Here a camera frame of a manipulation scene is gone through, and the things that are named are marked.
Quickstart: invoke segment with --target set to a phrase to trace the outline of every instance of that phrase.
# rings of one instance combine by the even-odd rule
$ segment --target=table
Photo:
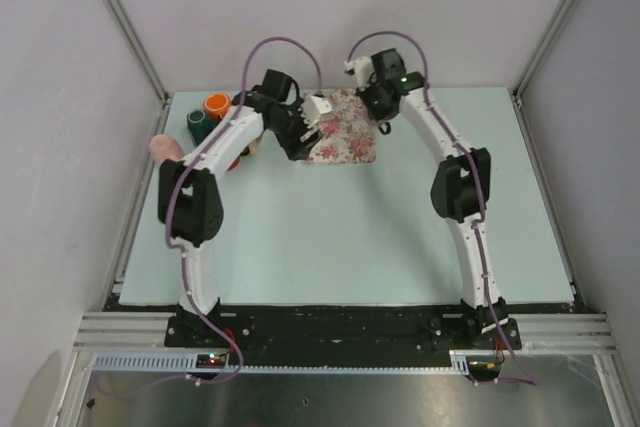
[[[193,148],[186,115],[209,92],[178,92],[165,132]],[[463,136],[492,156],[487,238],[510,303],[570,302],[573,295],[504,88],[435,89]],[[458,303],[460,269],[446,223],[431,206],[437,164],[403,118],[376,141],[372,164],[309,166],[286,159],[266,133],[220,184],[225,221],[212,241],[226,304]],[[125,271],[120,303],[175,304],[179,258],[157,220],[157,170]]]

